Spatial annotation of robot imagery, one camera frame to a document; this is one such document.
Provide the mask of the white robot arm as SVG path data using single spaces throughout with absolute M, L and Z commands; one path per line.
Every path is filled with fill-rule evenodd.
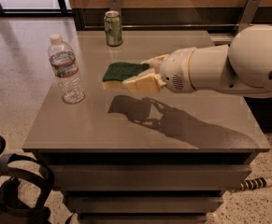
M 272 26 L 253 25 L 229 45 L 178 49 L 147 60 L 150 68 L 122 83 L 130 92 L 212 90 L 252 98 L 272 97 Z

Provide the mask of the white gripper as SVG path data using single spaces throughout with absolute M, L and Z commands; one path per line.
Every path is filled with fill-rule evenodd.
M 190 79 L 190 58 L 195 48 L 178 49 L 141 62 L 148 64 L 156 73 L 131 77 L 122 83 L 132 93 L 157 93 L 165 85 L 174 93 L 192 93 L 195 88 Z

